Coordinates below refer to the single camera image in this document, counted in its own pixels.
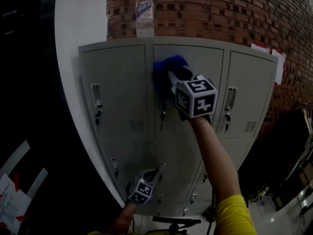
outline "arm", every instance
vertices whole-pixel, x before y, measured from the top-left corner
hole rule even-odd
[[[127,234],[133,215],[137,205],[133,202],[128,202],[122,210],[122,213],[117,217],[114,223],[105,231],[105,234]]]
[[[189,122],[194,129],[217,204],[230,196],[241,195],[236,167],[212,126],[203,117],[190,119]]]

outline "paper sign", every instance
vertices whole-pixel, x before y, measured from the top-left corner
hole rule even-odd
[[[282,83],[282,79],[283,79],[284,62],[285,62],[285,59],[286,59],[286,55],[284,53],[278,51],[278,50],[275,50],[275,49],[272,50],[272,55],[275,56],[275,57],[278,57],[275,82],[277,84],[281,84]]]
[[[11,232],[19,232],[31,199],[4,174],[0,180],[0,224]]]
[[[262,44],[251,44],[251,49],[256,49],[256,50],[259,50],[268,54],[270,52],[270,49],[266,48],[265,45],[262,45]]]

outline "black cable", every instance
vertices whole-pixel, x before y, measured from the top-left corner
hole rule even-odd
[[[134,216],[133,216],[133,233],[135,233],[135,220],[134,220]]]
[[[212,204],[211,204],[211,209],[214,208],[214,190],[212,189]],[[213,215],[211,215],[211,220],[210,220],[210,224],[209,224],[209,228],[207,229],[206,235],[210,234],[210,230],[211,230],[211,226],[212,226],[212,222],[213,222]]]

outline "yellow shirt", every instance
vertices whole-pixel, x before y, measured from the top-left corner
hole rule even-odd
[[[153,232],[149,235],[168,235],[168,232]],[[231,196],[217,206],[215,235],[256,235],[249,210],[241,195]]]

